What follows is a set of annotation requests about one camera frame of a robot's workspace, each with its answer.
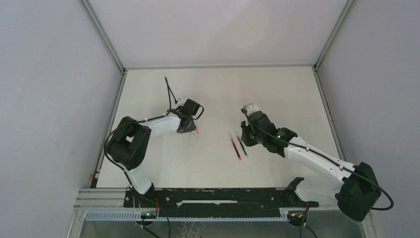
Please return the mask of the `black pen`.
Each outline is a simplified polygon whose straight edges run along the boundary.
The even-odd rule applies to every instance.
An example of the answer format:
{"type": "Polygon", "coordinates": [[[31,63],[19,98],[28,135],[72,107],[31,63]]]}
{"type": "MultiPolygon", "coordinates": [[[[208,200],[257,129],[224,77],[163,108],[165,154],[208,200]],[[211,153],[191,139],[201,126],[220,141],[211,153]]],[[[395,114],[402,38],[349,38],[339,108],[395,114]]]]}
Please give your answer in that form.
{"type": "Polygon", "coordinates": [[[238,141],[239,141],[239,144],[240,144],[240,146],[241,146],[241,148],[243,150],[243,153],[244,153],[245,157],[248,158],[249,156],[248,156],[248,153],[247,153],[247,151],[245,149],[245,146],[244,146],[243,142],[241,141],[241,139],[238,139],[238,141]]]}

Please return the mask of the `red pen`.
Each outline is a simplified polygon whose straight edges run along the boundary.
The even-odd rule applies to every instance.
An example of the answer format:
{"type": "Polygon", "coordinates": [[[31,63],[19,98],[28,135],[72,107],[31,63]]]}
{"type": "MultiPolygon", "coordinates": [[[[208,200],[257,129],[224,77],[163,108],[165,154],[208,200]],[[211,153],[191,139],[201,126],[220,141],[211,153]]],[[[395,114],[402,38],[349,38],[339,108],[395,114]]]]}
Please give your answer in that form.
{"type": "Polygon", "coordinates": [[[233,148],[234,148],[234,150],[235,150],[235,153],[236,153],[236,155],[237,155],[237,157],[238,157],[238,160],[239,160],[239,161],[241,161],[241,160],[242,160],[242,158],[241,158],[240,153],[239,153],[239,151],[238,151],[238,149],[237,149],[237,146],[236,146],[236,144],[235,144],[235,141],[234,141],[234,139],[233,139],[232,137],[230,138],[230,141],[231,141],[232,146],[233,146],[233,148]]]}

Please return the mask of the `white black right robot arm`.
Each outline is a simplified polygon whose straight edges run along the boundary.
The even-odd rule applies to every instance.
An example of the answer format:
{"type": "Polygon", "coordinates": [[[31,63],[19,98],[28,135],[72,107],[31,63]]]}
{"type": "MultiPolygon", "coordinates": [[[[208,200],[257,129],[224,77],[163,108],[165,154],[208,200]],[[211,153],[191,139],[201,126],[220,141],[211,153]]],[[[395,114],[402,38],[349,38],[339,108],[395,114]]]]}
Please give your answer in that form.
{"type": "Polygon", "coordinates": [[[318,202],[338,206],[341,212],[361,222],[374,207],[384,191],[380,188],[373,168],[361,162],[354,165],[329,157],[311,146],[297,133],[277,128],[254,104],[241,109],[246,120],[241,122],[241,141],[247,147],[262,145],[268,152],[295,161],[324,178],[315,182],[295,178],[286,192],[287,202],[300,206],[305,202],[318,202]]]}

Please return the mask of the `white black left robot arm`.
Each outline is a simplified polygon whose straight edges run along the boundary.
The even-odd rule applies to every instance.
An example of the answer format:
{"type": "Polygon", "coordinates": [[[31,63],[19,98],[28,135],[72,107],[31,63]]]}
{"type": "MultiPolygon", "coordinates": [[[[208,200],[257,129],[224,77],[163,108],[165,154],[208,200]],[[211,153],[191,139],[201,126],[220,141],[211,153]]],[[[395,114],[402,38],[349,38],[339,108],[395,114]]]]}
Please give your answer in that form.
{"type": "Polygon", "coordinates": [[[123,117],[118,126],[106,137],[103,145],[105,157],[122,170],[135,190],[136,201],[144,207],[153,204],[155,194],[150,190],[154,185],[142,166],[151,138],[169,132],[178,134],[197,131],[195,121],[204,112],[204,107],[189,99],[180,98],[175,108],[168,109],[161,116],[135,120],[123,117]]]}

